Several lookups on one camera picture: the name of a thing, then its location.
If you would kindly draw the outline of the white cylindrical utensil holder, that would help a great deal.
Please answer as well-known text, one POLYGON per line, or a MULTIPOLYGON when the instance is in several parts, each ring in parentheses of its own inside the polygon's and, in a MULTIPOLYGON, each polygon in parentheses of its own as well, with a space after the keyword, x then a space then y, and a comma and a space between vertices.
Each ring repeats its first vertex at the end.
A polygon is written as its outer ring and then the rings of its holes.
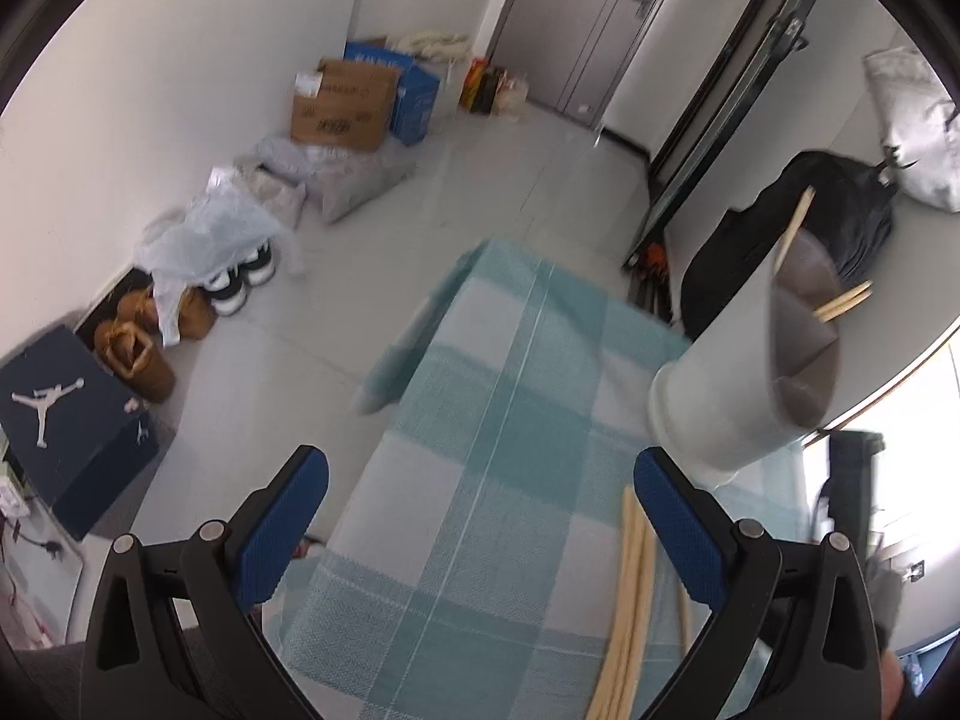
POLYGON ((832 259, 805 231, 778 273, 775 257, 651 383, 652 442, 706 488, 820 426, 835 393, 838 325, 814 316, 839 296, 832 259))

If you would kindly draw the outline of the teal plaid tablecloth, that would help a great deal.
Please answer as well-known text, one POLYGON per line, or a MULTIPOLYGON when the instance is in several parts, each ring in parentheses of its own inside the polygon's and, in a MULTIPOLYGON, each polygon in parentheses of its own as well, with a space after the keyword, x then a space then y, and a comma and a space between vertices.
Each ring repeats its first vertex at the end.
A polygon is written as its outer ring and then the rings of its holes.
POLYGON ((460 257, 356 397, 392 419, 265 608, 325 718, 581 718, 665 323, 511 242, 460 257))

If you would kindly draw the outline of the navy Jordan shoe box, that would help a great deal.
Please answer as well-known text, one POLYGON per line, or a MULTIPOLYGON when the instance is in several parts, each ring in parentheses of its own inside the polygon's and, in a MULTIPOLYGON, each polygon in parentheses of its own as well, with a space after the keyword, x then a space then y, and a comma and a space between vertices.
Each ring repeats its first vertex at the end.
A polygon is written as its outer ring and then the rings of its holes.
POLYGON ((65 325, 2 367, 2 427, 29 486, 76 541, 160 450, 145 402, 65 325))

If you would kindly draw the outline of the black white sneakers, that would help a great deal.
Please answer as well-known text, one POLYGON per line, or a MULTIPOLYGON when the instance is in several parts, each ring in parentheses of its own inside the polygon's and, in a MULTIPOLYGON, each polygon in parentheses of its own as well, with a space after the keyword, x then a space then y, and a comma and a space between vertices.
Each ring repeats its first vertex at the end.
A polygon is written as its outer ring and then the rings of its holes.
POLYGON ((202 284, 202 293, 215 314, 229 317, 237 314, 247 302, 249 291, 268 283, 277 271, 274 252, 268 242, 245 255, 238 265, 220 271, 202 284))

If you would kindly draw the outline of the wooden chopstick in holder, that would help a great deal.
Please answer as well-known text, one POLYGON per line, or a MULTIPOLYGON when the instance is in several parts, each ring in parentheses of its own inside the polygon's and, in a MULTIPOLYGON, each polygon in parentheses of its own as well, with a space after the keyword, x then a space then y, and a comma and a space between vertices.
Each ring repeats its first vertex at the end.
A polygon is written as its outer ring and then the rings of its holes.
POLYGON ((804 223, 805 216, 807 216, 807 211, 811 208, 811 204, 815 199, 815 188, 807 187, 802 195, 800 195, 799 202, 797 202, 796 208, 794 208, 793 216, 789 220, 788 227, 786 231, 782 233, 781 239, 779 239, 778 250, 776 251, 775 265, 773 265, 773 271, 778 273, 781 270, 781 267, 786 262, 786 257, 788 257, 789 250, 793 247, 794 239, 797 234, 799 234, 802 223, 804 223))
POLYGON ((854 288, 848 289, 846 293, 839 294, 838 298, 828 301, 814 310, 814 316, 823 323, 832 322, 838 317, 844 316, 858 305, 866 302, 872 296, 872 283, 864 281, 854 288))

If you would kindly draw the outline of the white plastic bag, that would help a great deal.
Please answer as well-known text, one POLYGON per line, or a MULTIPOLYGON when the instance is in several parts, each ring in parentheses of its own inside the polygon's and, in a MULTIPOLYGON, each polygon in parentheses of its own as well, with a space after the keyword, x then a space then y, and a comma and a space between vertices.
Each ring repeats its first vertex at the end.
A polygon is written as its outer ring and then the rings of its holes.
POLYGON ((262 244, 280 254, 293 277, 304 271, 296 225, 306 187, 260 167, 220 166, 194 200, 145 227, 133 265, 153 280, 158 327, 166 346, 181 341, 182 294, 236 266, 262 244))

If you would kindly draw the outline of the silver grey bag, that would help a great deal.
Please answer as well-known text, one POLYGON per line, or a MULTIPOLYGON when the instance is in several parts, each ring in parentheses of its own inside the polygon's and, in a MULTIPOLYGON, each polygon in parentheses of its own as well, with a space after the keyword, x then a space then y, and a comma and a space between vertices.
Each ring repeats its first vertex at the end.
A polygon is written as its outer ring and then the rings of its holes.
POLYGON ((916 47, 862 59, 885 163, 917 202, 958 213, 958 104, 916 47))

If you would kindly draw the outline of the brown cardboard box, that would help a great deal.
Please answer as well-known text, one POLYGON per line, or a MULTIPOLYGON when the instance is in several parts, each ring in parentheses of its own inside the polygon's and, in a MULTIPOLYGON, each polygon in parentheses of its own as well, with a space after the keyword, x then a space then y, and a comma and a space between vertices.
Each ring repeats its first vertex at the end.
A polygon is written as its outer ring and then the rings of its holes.
POLYGON ((398 71, 391 67, 322 60, 316 70, 295 76, 291 140, 376 151, 387 137, 397 85, 398 71))

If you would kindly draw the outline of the blue cardboard box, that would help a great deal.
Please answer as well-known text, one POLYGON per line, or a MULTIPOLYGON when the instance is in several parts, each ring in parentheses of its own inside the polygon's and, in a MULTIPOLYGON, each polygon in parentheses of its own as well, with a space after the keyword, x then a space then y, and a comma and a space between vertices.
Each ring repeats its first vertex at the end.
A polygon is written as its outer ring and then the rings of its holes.
POLYGON ((368 62, 398 71, 391 135, 405 146, 423 142, 428 135, 434 103, 438 98, 438 76, 423 70, 413 55, 370 43, 350 41, 345 44, 343 59, 368 62))

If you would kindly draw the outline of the grey door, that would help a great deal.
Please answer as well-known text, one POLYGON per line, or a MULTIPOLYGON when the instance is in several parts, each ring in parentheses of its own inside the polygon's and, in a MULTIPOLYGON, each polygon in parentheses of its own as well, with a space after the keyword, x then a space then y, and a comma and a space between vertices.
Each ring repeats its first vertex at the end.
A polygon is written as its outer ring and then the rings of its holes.
POLYGON ((506 0, 488 58, 524 76, 527 97, 595 127, 662 0, 506 0))

